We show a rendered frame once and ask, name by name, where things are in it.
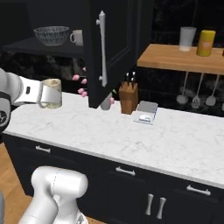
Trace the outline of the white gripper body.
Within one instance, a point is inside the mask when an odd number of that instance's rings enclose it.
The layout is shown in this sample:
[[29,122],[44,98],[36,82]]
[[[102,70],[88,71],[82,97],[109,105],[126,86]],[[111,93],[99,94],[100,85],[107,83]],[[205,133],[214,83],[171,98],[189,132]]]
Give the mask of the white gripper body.
[[62,93],[58,92],[56,89],[52,87],[48,87],[43,84],[38,105],[42,106],[42,103],[59,103],[59,102],[62,102]]

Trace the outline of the black base cabinet door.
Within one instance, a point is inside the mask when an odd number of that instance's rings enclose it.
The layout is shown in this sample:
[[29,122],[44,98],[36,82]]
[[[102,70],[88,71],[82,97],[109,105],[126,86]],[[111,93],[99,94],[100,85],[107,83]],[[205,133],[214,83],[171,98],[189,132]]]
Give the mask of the black base cabinet door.
[[146,224],[151,219],[145,214],[149,193],[156,194],[156,189],[146,185],[116,187],[102,179],[98,219],[107,224]]
[[158,191],[166,198],[161,224],[222,224],[219,208],[206,202],[188,198],[178,192]]

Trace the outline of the pink flowers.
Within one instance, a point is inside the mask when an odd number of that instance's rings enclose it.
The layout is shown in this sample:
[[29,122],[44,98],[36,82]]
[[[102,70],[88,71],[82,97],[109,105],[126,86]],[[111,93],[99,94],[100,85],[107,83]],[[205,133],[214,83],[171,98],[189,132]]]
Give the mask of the pink flowers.
[[[88,83],[87,76],[85,73],[87,72],[87,69],[85,67],[82,68],[82,71],[84,72],[83,75],[75,74],[72,78],[73,81],[79,81],[82,85],[86,85]],[[86,97],[88,95],[88,89],[86,87],[81,87],[78,89],[78,94],[82,97]]]

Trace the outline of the grey flower vase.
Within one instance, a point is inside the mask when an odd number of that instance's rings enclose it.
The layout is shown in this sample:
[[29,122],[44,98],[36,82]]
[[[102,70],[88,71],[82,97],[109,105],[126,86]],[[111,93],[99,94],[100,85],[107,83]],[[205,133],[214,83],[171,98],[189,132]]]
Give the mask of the grey flower vase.
[[110,106],[115,103],[115,99],[112,97],[112,94],[109,94],[104,101],[101,103],[102,110],[109,110]]

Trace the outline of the clear glass bowl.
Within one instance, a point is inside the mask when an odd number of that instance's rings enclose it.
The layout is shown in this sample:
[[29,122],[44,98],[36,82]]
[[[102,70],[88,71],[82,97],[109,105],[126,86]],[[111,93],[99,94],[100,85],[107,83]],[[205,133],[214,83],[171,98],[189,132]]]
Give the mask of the clear glass bowl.
[[67,41],[69,27],[46,26],[34,29],[36,38],[45,46],[61,46]]

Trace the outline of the white mug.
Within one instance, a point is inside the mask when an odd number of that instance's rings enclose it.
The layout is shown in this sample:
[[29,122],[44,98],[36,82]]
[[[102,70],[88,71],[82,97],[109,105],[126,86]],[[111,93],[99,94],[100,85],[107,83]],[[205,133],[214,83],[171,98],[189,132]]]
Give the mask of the white mug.
[[83,37],[82,37],[82,30],[74,30],[70,34],[70,41],[77,46],[83,45]]

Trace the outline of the black drawer front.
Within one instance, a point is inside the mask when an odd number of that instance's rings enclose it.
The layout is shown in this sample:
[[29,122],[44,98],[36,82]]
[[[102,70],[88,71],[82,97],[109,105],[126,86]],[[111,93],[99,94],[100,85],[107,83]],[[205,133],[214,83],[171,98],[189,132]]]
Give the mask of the black drawer front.
[[[91,168],[111,186],[131,187],[133,185],[144,185],[149,188],[158,188],[159,175],[153,171],[147,171],[128,164],[118,163],[107,159],[95,157],[90,163]],[[116,167],[120,166],[126,171],[135,171],[136,176],[117,172]]]
[[[175,193],[180,193],[182,195],[187,196],[188,198],[195,199],[200,202],[206,202],[210,205],[224,206],[224,190],[223,189],[210,186],[210,185],[204,185],[204,184],[193,182],[190,180],[181,179],[181,178],[173,178],[169,182],[169,184],[171,185],[171,190]],[[189,185],[200,190],[208,189],[212,194],[211,196],[206,196],[201,193],[187,191],[186,187]]]
[[[47,165],[88,173],[82,159],[69,150],[16,136],[7,136],[5,140],[11,144],[12,149],[29,172],[33,172],[39,166]],[[51,153],[36,150],[36,145],[45,149],[51,148]]]

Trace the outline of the wooden knife block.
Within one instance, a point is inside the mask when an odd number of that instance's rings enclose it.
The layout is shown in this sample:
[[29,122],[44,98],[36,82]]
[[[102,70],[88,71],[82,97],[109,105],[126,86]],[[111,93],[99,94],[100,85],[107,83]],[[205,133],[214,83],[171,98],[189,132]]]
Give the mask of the wooden knife block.
[[124,80],[119,88],[119,98],[121,112],[131,115],[136,110],[138,104],[138,85],[136,83],[136,73],[126,73]]

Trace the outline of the white kitchen scale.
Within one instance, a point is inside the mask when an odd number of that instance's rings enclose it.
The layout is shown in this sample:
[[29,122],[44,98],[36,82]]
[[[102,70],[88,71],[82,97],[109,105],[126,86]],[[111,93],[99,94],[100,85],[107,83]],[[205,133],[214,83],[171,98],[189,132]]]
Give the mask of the white kitchen scale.
[[153,124],[158,110],[158,104],[151,101],[140,101],[136,111],[132,113],[133,121],[137,123]]

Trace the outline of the silver hanging ladle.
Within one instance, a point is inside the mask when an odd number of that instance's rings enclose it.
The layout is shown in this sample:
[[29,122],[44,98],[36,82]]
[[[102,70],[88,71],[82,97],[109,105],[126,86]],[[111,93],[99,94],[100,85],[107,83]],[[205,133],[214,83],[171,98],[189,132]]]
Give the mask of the silver hanging ladle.
[[185,73],[185,82],[184,82],[182,94],[180,94],[176,97],[177,102],[182,105],[184,105],[188,102],[188,97],[185,95],[188,74],[189,74],[189,72]]

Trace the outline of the silver hanging slotted spatula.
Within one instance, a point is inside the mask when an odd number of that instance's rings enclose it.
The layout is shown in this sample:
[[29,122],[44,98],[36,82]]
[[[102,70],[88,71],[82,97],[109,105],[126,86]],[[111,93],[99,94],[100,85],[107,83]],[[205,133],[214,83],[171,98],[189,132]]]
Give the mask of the silver hanging slotted spatula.
[[197,94],[192,99],[192,107],[194,109],[198,109],[200,107],[199,92],[200,92],[200,87],[201,87],[201,83],[202,83],[202,80],[203,80],[203,76],[204,76],[204,74],[202,73],[201,76],[200,76],[200,80],[199,80],[199,86],[198,86]]

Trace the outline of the yellow canister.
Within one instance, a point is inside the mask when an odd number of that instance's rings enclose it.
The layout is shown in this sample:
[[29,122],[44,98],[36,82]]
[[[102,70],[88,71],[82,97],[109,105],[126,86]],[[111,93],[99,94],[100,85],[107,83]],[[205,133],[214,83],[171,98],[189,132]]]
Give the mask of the yellow canister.
[[213,49],[216,31],[202,30],[199,35],[199,43],[196,54],[201,57],[208,57]]

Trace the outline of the black wall cabinet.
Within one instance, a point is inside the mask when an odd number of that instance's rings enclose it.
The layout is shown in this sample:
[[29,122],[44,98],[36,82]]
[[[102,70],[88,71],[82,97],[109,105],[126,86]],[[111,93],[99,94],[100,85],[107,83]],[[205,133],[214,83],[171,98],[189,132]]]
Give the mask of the black wall cabinet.
[[[62,25],[70,31],[82,30],[84,0],[0,0],[3,20],[13,24],[0,36],[5,51],[50,54],[69,58],[83,58],[83,45],[70,41],[59,46],[45,46],[34,36],[34,29],[50,25]],[[154,0],[136,0],[135,60],[151,42],[151,24]]]

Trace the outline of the black wall cabinet door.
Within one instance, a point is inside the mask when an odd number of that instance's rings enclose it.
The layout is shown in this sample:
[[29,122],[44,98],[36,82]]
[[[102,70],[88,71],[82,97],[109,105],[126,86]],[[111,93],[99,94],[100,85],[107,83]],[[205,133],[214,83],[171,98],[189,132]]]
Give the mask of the black wall cabinet door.
[[[110,91],[135,63],[136,0],[84,0],[83,38],[87,68],[88,105],[98,108]],[[106,14],[105,50],[108,83],[102,76],[102,43],[96,23],[101,11]]]

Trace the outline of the wooden wall shelf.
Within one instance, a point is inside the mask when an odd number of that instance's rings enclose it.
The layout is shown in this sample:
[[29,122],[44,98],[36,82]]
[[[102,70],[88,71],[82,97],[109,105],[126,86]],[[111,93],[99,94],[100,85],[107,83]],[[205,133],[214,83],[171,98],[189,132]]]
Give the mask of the wooden wall shelf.
[[137,61],[139,67],[224,75],[221,48],[214,48],[208,57],[196,54],[197,48],[182,52],[177,45],[150,44]]

